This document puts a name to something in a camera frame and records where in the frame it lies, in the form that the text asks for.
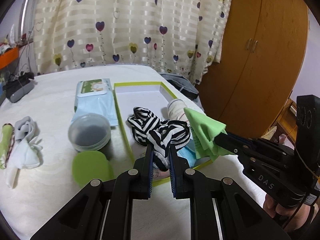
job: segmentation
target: metal screw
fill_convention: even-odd
[[[233,183],[233,180],[231,178],[224,178],[223,183],[227,185],[231,185]]]
[[[97,186],[100,185],[100,180],[98,180],[98,179],[93,179],[93,180],[91,180],[90,185],[91,185],[92,187],[97,187]]]
[[[137,175],[138,174],[138,170],[136,169],[131,169],[128,171],[129,175]]]
[[[194,169],[191,169],[191,168],[186,169],[186,174],[188,174],[188,175],[193,175],[195,173],[196,173],[196,171]]]

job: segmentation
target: orange shelf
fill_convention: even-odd
[[[19,57],[19,48],[15,47],[0,56],[0,69],[9,65],[12,61]]]

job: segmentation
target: blue face mask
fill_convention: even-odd
[[[189,166],[191,168],[193,168],[196,164],[196,149],[195,149],[195,143],[193,142],[192,139],[190,139],[190,142],[185,146],[183,147],[182,149],[180,149],[178,152],[177,152],[177,155],[179,157],[183,157],[185,159],[187,159],[188,163],[189,163]]]
[[[117,126],[118,118],[110,79],[79,82],[76,88],[75,111],[71,123],[82,115],[94,113],[106,117],[110,126]]]

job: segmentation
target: wardrobe door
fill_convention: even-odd
[[[253,49],[220,118],[228,131],[256,138],[270,127],[296,82],[307,35],[303,0],[262,0]]]
[[[199,91],[205,113],[219,119],[244,69],[256,32],[261,0],[231,0],[220,63],[208,67]]]

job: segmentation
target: green microfiber cloth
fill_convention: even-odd
[[[107,181],[114,179],[113,169],[105,155],[98,151],[80,152],[73,159],[72,175],[83,188],[93,179]]]
[[[226,125],[190,108],[184,108],[190,122],[193,141],[196,147],[196,158],[209,156],[215,161],[220,155],[233,154],[214,143],[214,138],[220,133],[226,133]]]

